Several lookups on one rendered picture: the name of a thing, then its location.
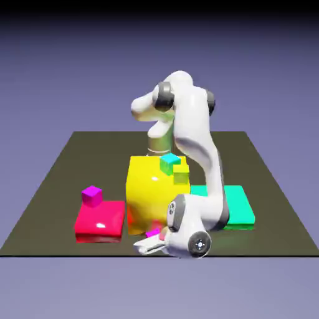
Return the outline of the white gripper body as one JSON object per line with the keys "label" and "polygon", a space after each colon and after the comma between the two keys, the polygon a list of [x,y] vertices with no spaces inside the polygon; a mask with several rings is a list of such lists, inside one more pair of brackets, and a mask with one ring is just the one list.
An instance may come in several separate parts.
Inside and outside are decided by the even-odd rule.
{"label": "white gripper body", "polygon": [[155,252],[168,254],[165,242],[165,235],[157,234],[145,239],[139,240],[133,244],[135,250],[141,255],[150,255]]}

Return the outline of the small purple cube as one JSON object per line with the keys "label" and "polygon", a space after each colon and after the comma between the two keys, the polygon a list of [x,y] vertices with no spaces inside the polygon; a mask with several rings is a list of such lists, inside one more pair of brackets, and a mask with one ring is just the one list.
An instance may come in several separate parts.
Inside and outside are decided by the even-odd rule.
{"label": "small purple cube", "polygon": [[82,203],[89,207],[96,207],[103,201],[102,189],[91,185],[82,191]]}

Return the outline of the small yellow cube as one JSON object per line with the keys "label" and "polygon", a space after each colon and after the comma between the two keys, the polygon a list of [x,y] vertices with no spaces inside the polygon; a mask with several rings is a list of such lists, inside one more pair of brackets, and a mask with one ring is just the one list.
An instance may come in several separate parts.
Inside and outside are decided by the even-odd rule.
{"label": "small yellow cube", "polygon": [[175,164],[173,166],[173,181],[174,184],[178,185],[189,184],[188,164]]}

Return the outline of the small cyan cube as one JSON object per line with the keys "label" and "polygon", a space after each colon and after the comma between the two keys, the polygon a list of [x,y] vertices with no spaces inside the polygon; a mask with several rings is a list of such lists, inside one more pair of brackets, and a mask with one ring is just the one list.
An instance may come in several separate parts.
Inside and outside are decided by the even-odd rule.
{"label": "small cyan cube", "polygon": [[168,176],[173,174],[173,166],[176,164],[181,164],[181,159],[173,153],[167,153],[159,158],[159,168]]}

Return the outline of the large yellow box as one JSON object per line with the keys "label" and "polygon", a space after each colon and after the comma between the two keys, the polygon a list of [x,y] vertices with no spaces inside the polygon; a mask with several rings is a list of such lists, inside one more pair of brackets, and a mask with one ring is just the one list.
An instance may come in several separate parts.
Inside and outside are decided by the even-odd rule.
{"label": "large yellow box", "polygon": [[[185,156],[179,156],[187,164]],[[190,183],[174,184],[173,174],[160,170],[160,156],[132,156],[126,178],[128,233],[140,235],[166,225],[168,206],[179,194],[189,194]]]}

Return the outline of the large red box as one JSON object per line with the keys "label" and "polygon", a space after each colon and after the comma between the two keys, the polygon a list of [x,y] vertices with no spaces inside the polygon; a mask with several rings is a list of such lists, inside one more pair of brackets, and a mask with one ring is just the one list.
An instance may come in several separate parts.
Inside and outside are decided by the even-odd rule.
{"label": "large red box", "polygon": [[124,201],[102,201],[95,207],[82,204],[74,225],[76,243],[120,242],[124,217]]}

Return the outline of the large green box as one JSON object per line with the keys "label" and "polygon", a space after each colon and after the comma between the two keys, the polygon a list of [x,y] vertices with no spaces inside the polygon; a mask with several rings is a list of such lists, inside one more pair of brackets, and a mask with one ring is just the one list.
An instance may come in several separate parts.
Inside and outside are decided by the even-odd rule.
{"label": "large green box", "polygon": [[225,186],[224,194],[208,194],[205,185],[192,185],[181,227],[190,231],[251,229],[255,215],[242,186]]}

